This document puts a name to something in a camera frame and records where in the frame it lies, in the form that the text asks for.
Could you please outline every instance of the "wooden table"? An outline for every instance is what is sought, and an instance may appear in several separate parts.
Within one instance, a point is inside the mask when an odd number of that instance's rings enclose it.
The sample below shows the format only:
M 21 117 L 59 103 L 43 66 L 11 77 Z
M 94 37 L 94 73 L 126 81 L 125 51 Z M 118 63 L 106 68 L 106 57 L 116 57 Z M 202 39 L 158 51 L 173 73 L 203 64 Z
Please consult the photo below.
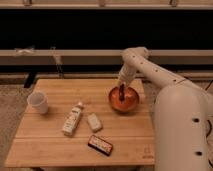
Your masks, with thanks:
M 154 133 L 149 108 L 140 80 L 132 87 L 140 104 L 129 115 L 116 113 L 108 103 L 108 93 L 116 79 L 41 79 L 34 91 L 48 98 L 48 114 L 39 115 L 27 106 L 9 151 L 6 167 L 66 167 L 154 164 Z M 83 117 L 72 138 L 61 132 L 71 108 L 82 101 Z M 86 120 L 96 113 L 103 130 L 96 133 L 114 149 L 110 157 L 87 146 L 93 134 Z

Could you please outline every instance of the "chocolate bar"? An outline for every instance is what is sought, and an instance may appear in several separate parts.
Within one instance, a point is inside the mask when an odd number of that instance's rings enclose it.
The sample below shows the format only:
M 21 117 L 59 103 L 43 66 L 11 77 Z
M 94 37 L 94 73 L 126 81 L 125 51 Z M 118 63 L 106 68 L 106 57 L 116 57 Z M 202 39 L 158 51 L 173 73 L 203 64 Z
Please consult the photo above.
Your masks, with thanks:
M 96 149 L 97 151 L 99 151 L 107 156 L 110 156 L 112 149 L 113 149 L 112 144 L 108 143 L 107 141 L 105 141 L 95 135 L 92 135 L 90 137 L 88 146 Z

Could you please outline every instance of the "paper cup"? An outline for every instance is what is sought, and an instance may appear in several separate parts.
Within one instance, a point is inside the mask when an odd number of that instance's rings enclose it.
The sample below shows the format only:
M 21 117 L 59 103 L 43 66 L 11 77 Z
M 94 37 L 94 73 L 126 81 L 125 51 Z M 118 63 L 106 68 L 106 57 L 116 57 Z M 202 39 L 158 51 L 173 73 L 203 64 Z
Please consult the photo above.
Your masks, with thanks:
M 45 114 L 48 111 L 46 95 L 41 91 L 31 93 L 27 98 L 27 103 L 35 108 L 39 114 Z

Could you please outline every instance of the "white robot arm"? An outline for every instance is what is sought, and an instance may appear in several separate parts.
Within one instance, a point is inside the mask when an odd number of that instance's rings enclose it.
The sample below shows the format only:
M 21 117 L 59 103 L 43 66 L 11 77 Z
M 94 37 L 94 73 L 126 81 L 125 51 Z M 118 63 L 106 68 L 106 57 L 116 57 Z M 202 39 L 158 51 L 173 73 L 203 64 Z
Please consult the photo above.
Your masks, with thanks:
M 209 171 L 206 123 L 213 96 L 191 81 L 150 61 L 144 47 L 128 48 L 118 86 L 129 86 L 136 71 L 162 88 L 155 103 L 156 171 Z

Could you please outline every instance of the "orange bowl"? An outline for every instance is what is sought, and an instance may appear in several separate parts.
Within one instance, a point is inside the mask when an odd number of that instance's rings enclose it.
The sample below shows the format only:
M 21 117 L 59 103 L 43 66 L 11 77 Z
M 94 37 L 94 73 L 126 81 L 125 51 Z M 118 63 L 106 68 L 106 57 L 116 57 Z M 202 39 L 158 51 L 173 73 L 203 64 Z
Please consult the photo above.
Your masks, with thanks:
M 126 88 L 124 94 L 124 100 L 120 101 L 118 87 L 113 88 L 109 93 L 110 106 L 122 113 L 133 110 L 139 103 L 139 95 L 133 88 Z

